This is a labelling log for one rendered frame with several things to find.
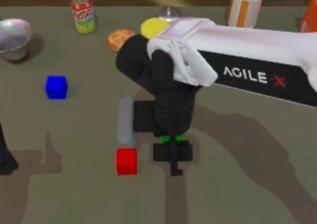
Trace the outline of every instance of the metal bowl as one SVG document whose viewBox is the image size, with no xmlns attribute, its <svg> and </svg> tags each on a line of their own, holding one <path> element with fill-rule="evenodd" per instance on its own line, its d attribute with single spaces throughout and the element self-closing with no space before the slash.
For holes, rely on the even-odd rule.
<svg viewBox="0 0 317 224">
<path fill-rule="evenodd" d="M 31 38 L 31 25 L 27 21 L 17 18 L 0 21 L 0 53 L 24 47 Z"/>
<path fill-rule="evenodd" d="M 181 18 L 182 12 L 179 8 L 173 6 L 164 6 L 158 10 L 157 17 L 172 22 Z"/>
</svg>

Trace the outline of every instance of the red and green can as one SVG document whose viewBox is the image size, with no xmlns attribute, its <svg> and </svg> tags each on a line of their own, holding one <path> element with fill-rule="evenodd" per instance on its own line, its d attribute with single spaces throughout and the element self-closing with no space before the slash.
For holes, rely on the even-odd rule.
<svg viewBox="0 0 317 224">
<path fill-rule="evenodd" d="M 96 29 L 92 0 L 71 0 L 71 9 L 79 33 L 89 34 Z"/>
</svg>

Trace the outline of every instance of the blue cube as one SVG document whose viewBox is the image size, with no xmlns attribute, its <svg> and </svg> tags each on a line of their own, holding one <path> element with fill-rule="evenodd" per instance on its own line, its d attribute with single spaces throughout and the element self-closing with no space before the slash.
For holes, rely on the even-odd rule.
<svg viewBox="0 0 317 224">
<path fill-rule="evenodd" d="M 50 75 L 47 77 L 45 91 L 49 99 L 66 99 L 67 80 L 63 75 Z"/>
</svg>

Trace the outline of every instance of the yellow object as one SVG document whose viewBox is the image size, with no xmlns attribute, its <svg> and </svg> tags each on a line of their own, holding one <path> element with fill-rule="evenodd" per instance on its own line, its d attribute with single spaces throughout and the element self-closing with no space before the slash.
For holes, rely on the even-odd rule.
<svg viewBox="0 0 317 224">
<path fill-rule="evenodd" d="M 87 28 L 84 27 L 83 25 L 77 25 L 77 31 L 80 33 L 86 33 L 87 32 Z"/>
<path fill-rule="evenodd" d="M 163 19 L 150 18 L 142 23 L 141 34 L 147 39 L 152 39 L 169 25 L 170 23 Z"/>
</svg>

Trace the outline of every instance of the gray table surface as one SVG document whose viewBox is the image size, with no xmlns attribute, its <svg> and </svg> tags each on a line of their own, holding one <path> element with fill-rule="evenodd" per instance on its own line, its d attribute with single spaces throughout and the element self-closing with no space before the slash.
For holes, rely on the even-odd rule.
<svg viewBox="0 0 317 224">
<path fill-rule="evenodd" d="M 119 100 L 150 98 L 114 66 L 105 44 L 118 27 L 139 30 L 154 7 L 97 7 L 98 29 L 76 33 L 67 7 L 2 7 L 28 20 L 31 59 L 0 61 L 0 121 L 20 169 L 0 177 L 1 224 L 317 223 L 317 112 L 212 86 L 197 97 L 188 133 L 195 161 L 185 177 L 152 162 L 138 136 L 139 174 L 114 168 Z M 257 27 L 296 31 L 304 8 L 262 8 Z M 184 8 L 224 23 L 225 8 Z M 69 98 L 50 101 L 49 74 L 64 74 Z"/>
</svg>

